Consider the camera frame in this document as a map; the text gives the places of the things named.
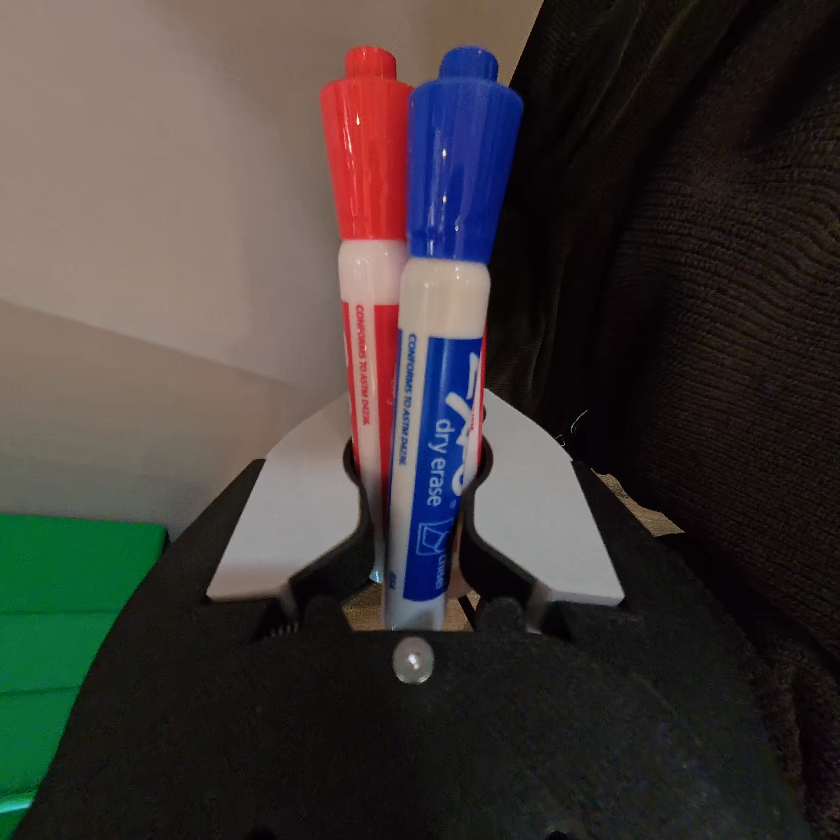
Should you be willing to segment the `blue dry erase marker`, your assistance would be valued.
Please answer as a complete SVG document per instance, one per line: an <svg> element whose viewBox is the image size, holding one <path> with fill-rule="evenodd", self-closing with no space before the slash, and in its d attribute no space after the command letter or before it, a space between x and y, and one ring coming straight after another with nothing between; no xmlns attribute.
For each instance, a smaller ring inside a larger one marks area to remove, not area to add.
<svg viewBox="0 0 840 840"><path fill-rule="evenodd" d="M522 119L497 58L464 45L407 105L382 621L439 630L461 501L480 462L488 265Z"/></svg>

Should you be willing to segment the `dark corduroy pants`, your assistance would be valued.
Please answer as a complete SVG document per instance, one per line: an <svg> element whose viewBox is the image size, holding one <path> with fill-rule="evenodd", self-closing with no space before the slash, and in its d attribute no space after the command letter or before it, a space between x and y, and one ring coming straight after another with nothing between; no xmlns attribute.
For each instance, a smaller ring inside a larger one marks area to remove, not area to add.
<svg viewBox="0 0 840 840"><path fill-rule="evenodd" d="M616 258L681 132L718 147L777 91L838 73L838 2L545 2L491 261L490 385L606 471L626 463L656 280Z"/></svg>

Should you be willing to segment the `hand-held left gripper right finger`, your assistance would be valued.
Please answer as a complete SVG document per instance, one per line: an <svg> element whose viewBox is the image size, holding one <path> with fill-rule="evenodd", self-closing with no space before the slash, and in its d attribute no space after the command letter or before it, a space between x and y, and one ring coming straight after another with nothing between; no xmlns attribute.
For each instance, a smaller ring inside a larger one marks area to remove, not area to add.
<svg viewBox="0 0 840 840"><path fill-rule="evenodd" d="M529 631L564 634L560 604L615 607L623 587L565 449L497 395L484 407L460 573L484 602L518 603Z"/></svg>

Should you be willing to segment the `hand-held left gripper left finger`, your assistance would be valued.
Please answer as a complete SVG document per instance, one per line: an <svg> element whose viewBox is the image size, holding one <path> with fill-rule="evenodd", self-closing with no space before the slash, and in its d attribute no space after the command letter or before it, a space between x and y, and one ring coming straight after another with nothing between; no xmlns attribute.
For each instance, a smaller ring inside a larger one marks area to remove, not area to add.
<svg viewBox="0 0 840 840"><path fill-rule="evenodd" d="M354 474L350 399L340 396L269 451L206 590L215 603L310 594L340 602L371 585L372 525Z"/></svg>

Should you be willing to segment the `green plastic bin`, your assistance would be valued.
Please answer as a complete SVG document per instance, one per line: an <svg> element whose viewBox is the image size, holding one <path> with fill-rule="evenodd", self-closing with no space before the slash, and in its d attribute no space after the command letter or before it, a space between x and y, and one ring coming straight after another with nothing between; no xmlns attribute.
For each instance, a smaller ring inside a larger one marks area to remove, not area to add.
<svg viewBox="0 0 840 840"><path fill-rule="evenodd" d="M1 838L51 764L102 642L169 542L153 523L1 517Z"/></svg>

